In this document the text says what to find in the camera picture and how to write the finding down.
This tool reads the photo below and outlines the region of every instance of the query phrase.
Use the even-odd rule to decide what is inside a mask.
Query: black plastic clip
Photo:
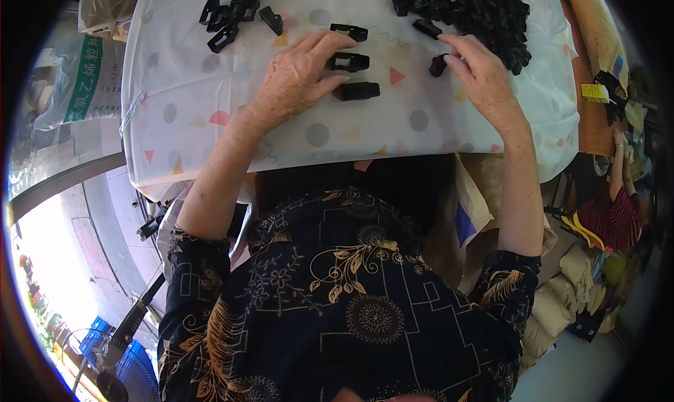
[[[332,94],[340,101],[363,101],[379,96],[379,83],[344,83]]]
[[[393,2],[393,9],[396,10],[396,15],[400,17],[407,16],[409,4],[407,0],[391,0]]]
[[[339,64],[338,60],[347,60],[346,65]],[[336,52],[328,60],[328,68],[331,70],[344,70],[349,73],[366,70],[370,67],[370,57],[367,55],[349,52]]]
[[[239,35],[239,27],[236,25],[229,25],[223,27],[217,35],[208,41],[208,47],[214,53],[220,53],[224,47],[234,42],[234,39]]]
[[[201,17],[199,17],[199,23],[202,25],[207,25],[209,21],[209,16],[217,12],[220,8],[220,0],[207,0],[204,10],[201,11]]]
[[[267,23],[267,25],[269,25],[270,28],[272,28],[276,36],[281,36],[283,33],[283,20],[281,19],[281,16],[274,14],[272,8],[269,6],[266,6],[260,10],[259,16]]]
[[[364,27],[333,23],[330,25],[330,30],[335,32],[349,32],[349,36],[356,42],[364,42],[367,39],[367,29]]]
[[[417,29],[417,31],[424,33],[434,40],[437,41],[437,36],[442,33],[442,30],[440,30],[439,27],[435,26],[432,21],[430,20],[424,20],[424,19],[417,19],[415,22],[412,24],[412,27]]]
[[[428,69],[428,71],[431,72],[431,76],[433,77],[442,76],[442,72],[445,71],[445,68],[447,67],[447,63],[445,63],[444,59],[445,55],[449,54],[440,54],[433,57],[433,60],[431,61],[431,67],[429,67]]]
[[[252,22],[259,8],[259,0],[232,0],[229,5],[232,8],[234,23]]]
[[[217,32],[232,22],[232,12],[229,6],[220,6],[217,11],[211,13],[206,32]]]

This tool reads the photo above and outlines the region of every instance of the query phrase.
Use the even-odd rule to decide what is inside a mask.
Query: blouse sleeve
[[[625,189],[621,187],[609,209],[609,221],[611,221],[611,225],[623,225],[628,219],[635,217],[633,201],[625,192]]]
[[[507,401],[517,384],[522,356],[522,334],[534,304],[541,257],[524,257],[512,252],[492,253],[485,261],[480,279],[469,298],[480,305],[484,344],[493,354],[487,366],[494,394],[488,399]]]
[[[190,382],[190,364],[196,360],[189,351],[200,342],[211,310],[229,277],[229,242],[211,242],[196,238],[176,227],[169,242],[168,262],[164,267],[166,314],[159,324],[157,349],[159,387],[167,400],[167,384]],[[171,400],[181,398],[187,387],[175,386]]]

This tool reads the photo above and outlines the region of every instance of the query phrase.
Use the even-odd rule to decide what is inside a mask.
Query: table
[[[532,60],[511,85],[531,123],[541,182],[554,178],[578,150],[576,57],[560,0],[531,5],[527,46]],[[332,95],[269,133],[250,172],[316,163],[436,153],[502,152],[496,131],[468,101],[450,70],[428,73],[431,59],[450,47],[397,17],[390,0],[262,0],[284,19],[274,35],[259,18],[242,22],[221,53],[198,23],[206,0],[138,0],[123,67],[123,143],[130,180],[151,200],[171,184],[194,179],[231,112],[262,84],[269,60],[304,33],[331,23],[366,27],[353,52],[370,68],[349,74],[379,83],[382,94],[340,102]],[[441,22],[443,32],[454,32]]]

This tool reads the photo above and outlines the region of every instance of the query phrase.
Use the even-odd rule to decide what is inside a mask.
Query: woman's left hand
[[[348,80],[341,74],[319,79],[325,63],[338,50],[355,45],[356,41],[348,36],[321,30],[301,37],[277,54],[257,96],[246,104],[254,119],[249,122],[269,132],[316,105]]]

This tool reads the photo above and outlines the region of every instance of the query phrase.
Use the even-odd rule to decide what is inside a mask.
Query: pile of black plastic parts
[[[208,0],[201,11],[199,23],[206,25],[206,32],[217,32],[208,41],[211,51],[219,53],[227,45],[234,42],[239,34],[240,22],[255,20],[260,0],[232,0],[229,5],[221,6],[220,0]],[[260,19],[278,36],[283,33],[283,20],[274,14],[271,7],[266,6],[258,12]]]
[[[529,64],[527,16],[529,5],[521,0],[392,0],[398,16],[420,18],[412,25],[437,39],[441,30],[433,21],[453,25],[460,33],[475,35],[505,67],[517,75]]]

